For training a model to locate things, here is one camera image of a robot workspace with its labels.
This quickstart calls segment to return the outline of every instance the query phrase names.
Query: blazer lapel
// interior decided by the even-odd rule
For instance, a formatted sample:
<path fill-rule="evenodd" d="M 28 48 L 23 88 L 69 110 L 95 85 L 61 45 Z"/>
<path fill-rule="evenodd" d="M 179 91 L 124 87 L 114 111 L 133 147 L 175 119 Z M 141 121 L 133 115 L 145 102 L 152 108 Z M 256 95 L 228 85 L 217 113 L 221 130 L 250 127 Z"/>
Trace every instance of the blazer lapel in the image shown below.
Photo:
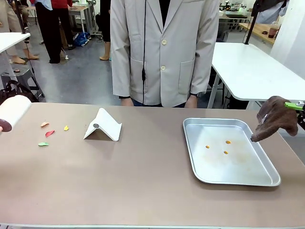
<path fill-rule="evenodd" d="M 152 9 L 153 15 L 156 18 L 160 31 L 163 31 L 163 21 L 162 21 L 162 15 L 161 15 L 161 8 L 159 4 L 159 0 L 147 0 L 148 5 Z"/>
<path fill-rule="evenodd" d="M 183 2 L 183 0 L 171 0 L 170 7 L 168 8 L 168 13 L 167 13 L 163 32 L 166 30 L 168 25 L 171 23 L 175 13 L 177 12 L 177 10 L 180 7 L 182 2 Z"/>

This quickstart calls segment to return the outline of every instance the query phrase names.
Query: green paper scrap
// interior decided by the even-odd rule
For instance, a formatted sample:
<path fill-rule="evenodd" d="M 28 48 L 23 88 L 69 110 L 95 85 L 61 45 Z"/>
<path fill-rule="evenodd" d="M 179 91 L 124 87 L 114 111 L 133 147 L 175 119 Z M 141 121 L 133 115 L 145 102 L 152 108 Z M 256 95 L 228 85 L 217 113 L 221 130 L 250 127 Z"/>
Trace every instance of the green paper scrap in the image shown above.
<path fill-rule="evenodd" d="M 48 146 L 48 145 L 49 145 L 49 143 L 47 143 L 47 142 L 40 142 L 38 144 L 38 146 Z"/>
<path fill-rule="evenodd" d="M 294 109 L 294 110 L 296 110 L 296 111 L 302 111 L 302 107 L 300 107 L 300 106 L 297 106 L 296 104 L 294 104 L 294 103 L 288 103 L 288 102 L 286 102 L 285 103 L 285 107 L 288 107 L 288 108 L 290 108 L 290 109 Z"/>

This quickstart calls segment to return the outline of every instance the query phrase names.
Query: black pole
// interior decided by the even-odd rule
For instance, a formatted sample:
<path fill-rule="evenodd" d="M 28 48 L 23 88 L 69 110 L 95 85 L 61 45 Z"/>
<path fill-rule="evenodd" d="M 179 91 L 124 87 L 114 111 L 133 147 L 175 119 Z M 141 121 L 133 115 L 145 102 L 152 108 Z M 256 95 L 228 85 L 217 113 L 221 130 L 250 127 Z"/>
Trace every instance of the black pole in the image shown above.
<path fill-rule="evenodd" d="M 21 31 L 22 31 L 23 34 L 25 34 L 25 29 L 24 29 L 23 22 L 22 22 L 22 19 L 21 19 L 21 16 L 20 16 L 20 10 L 19 10 L 18 2 L 19 2 L 19 0 L 15 0 L 16 14 L 17 14 L 17 17 L 18 17 L 18 20 L 19 20 L 19 24 L 21 26 Z"/>
<path fill-rule="evenodd" d="M 257 1 L 256 9 L 255 9 L 255 12 L 254 12 L 254 15 L 253 15 L 252 24 L 251 24 L 250 30 L 248 32 L 246 42 L 244 44 L 249 44 L 253 29 L 254 29 L 254 26 L 255 26 L 255 22 L 256 22 L 256 19 L 257 19 L 257 16 L 258 16 L 258 12 L 259 12 L 259 10 L 262 6 L 262 3 L 263 3 L 263 0 Z"/>

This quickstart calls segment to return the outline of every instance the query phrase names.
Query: white folded card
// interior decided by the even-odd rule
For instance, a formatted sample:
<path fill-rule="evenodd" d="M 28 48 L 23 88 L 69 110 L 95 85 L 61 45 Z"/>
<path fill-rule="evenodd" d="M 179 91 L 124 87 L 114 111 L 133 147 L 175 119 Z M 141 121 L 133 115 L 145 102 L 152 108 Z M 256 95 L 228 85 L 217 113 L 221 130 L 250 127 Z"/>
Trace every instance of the white folded card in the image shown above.
<path fill-rule="evenodd" d="M 102 130 L 112 141 L 118 141 L 122 123 L 118 124 L 114 118 L 104 109 L 100 108 L 95 119 L 88 126 L 85 137 L 88 137 L 96 129 Z"/>

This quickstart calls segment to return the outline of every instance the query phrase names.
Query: paper towel roll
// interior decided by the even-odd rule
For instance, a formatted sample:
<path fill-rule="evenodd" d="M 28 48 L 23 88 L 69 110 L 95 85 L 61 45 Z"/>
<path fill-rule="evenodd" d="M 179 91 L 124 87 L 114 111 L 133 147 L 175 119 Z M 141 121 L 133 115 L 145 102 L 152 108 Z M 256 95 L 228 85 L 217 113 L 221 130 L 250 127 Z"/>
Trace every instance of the paper towel roll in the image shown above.
<path fill-rule="evenodd" d="M 31 101 L 23 95 L 16 95 L 5 100 L 0 105 L 0 129 L 2 127 L 2 132 L 11 131 L 30 106 Z"/>

